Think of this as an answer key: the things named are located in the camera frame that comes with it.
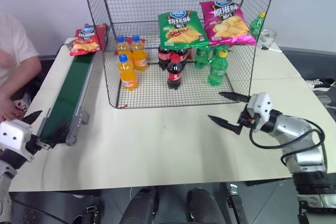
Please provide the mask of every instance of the wire mesh shelf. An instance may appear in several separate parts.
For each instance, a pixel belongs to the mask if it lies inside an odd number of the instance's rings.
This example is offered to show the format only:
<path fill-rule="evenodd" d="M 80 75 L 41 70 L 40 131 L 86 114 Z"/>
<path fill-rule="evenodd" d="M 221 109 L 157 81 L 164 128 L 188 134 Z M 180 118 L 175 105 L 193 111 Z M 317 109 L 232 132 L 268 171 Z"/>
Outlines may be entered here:
<path fill-rule="evenodd" d="M 183 70 L 182 84 L 178 90 L 167 87 L 167 72 L 158 62 L 160 44 L 157 16 L 173 10 L 195 10 L 203 22 L 200 2 L 211 0 L 87 0 L 95 25 L 109 27 L 108 46 L 104 68 L 110 104 L 115 108 L 151 108 L 229 103 L 218 95 L 220 91 L 235 91 L 249 95 L 255 46 L 235 45 L 228 56 L 229 68 L 223 84 L 210 86 L 207 81 L 209 66 L 195 69 L 189 62 Z M 267 11 L 271 0 L 227 0 L 241 4 L 244 19 L 249 25 L 261 11 Z M 145 49 L 150 62 L 144 72 L 137 72 L 139 87 L 129 91 L 121 86 L 118 57 L 114 55 L 116 36 L 138 34 L 145 39 Z"/>

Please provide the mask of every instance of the orange soda bottle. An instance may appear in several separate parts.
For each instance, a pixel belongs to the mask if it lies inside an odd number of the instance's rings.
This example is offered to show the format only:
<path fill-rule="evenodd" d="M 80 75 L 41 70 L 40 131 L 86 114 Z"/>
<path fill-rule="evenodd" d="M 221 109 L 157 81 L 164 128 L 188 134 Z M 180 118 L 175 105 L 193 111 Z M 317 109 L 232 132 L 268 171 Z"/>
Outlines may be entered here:
<path fill-rule="evenodd" d="M 148 67 L 144 44 L 139 35 L 133 35 L 132 39 L 131 50 L 133 50 L 134 68 L 143 71 Z"/>
<path fill-rule="evenodd" d="M 133 63 L 128 60 L 127 55 L 119 55 L 118 69 L 120 70 L 121 84 L 128 90 L 133 90 L 138 87 L 136 73 L 133 68 Z"/>
<path fill-rule="evenodd" d="M 130 44 L 125 41 L 125 37 L 122 35 L 117 36 L 116 50 L 118 51 L 118 55 L 127 55 L 127 58 L 133 61 Z"/>

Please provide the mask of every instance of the person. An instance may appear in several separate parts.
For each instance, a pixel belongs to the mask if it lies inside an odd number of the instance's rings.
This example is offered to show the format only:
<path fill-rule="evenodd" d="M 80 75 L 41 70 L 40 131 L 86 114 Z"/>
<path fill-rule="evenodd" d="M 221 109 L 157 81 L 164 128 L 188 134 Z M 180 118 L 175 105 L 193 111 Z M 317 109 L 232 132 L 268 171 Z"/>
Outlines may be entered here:
<path fill-rule="evenodd" d="M 0 13 L 0 122 L 23 116 L 13 100 L 21 99 L 17 94 L 40 71 L 38 52 L 23 25 Z"/>

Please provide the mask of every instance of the green conveyor belt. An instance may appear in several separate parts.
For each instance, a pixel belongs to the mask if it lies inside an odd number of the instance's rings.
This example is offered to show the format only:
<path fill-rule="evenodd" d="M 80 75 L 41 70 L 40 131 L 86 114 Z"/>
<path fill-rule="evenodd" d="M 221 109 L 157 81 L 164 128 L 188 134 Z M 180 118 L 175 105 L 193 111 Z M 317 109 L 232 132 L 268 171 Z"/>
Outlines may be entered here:
<path fill-rule="evenodd" d="M 65 143 L 93 54 L 75 56 L 54 107 L 40 135 L 42 142 L 54 147 Z"/>

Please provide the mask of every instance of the table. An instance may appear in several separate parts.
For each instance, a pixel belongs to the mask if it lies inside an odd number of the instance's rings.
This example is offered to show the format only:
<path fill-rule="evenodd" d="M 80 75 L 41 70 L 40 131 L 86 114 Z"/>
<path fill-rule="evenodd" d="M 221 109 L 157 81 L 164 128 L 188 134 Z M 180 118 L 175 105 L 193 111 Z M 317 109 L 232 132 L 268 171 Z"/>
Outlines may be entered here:
<path fill-rule="evenodd" d="M 28 113 L 52 107 L 72 58 L 63 46 Z M 335 122 L 284 54 L 258 50 L 251 94 L 268 92 L 275 109 L 312 120 L 326 133 L 328 172 L 336 172 Z M 91 115 L 76 146 L 42 150 L 13 179 L 11 191 L 84 190 L 289 177 L 281 150 L 256 148 L 213 123 L 236 123 L 243 103 L 118 110 L 108 103 L 102 59 L 97 59 L 84 106 Z M 259 133 L 255 139 L 276 145 Z"/>

